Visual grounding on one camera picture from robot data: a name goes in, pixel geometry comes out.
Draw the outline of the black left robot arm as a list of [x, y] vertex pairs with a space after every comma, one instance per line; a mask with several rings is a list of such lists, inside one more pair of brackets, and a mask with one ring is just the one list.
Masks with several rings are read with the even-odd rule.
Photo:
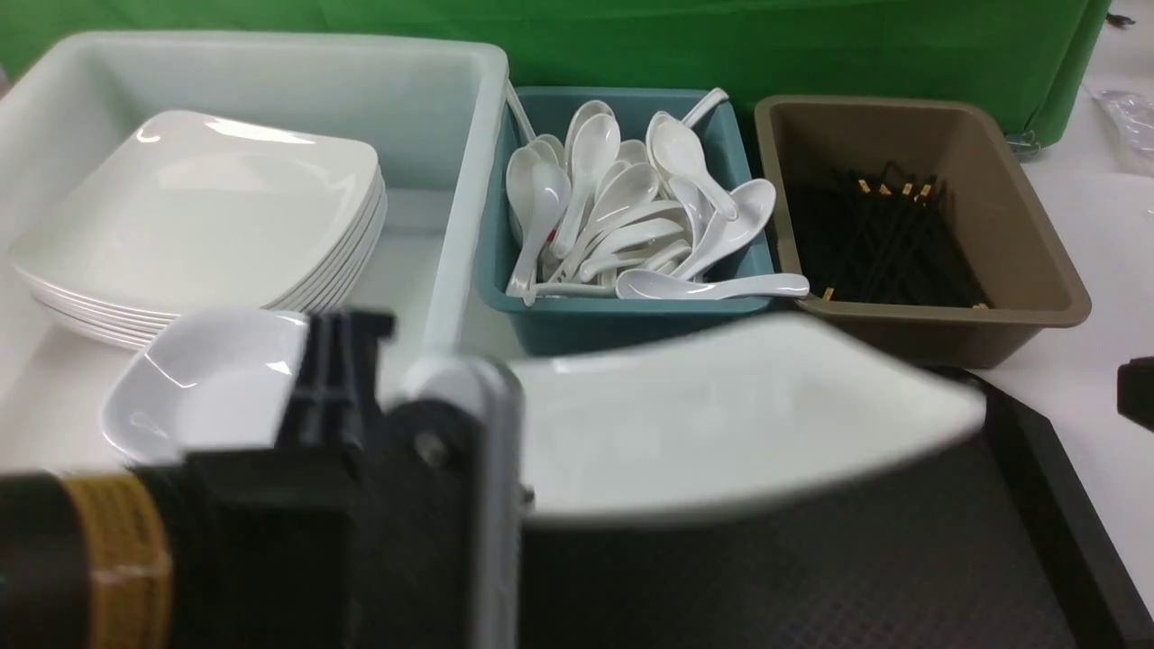
[[375, 398], [394, 316], [314, 315], [269, 448], [3, 476], [5, 648], [508, 648], [522, 396]]

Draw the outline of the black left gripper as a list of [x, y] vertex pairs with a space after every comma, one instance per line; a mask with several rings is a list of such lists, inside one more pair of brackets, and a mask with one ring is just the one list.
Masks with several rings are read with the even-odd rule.
[[466, 648], [477, 424], [376, 398], [387, 313], [308, 320], [273, 445], [192, 452], [168, 484], [165, 648]]

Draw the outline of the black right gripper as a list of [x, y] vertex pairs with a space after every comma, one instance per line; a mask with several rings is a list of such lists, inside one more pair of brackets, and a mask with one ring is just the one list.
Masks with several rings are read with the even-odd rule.
[[1118, 366], [1116, 374], [1116, 409], [1147, 431], [1154, 431], [1154, 358], [1130, 359]]

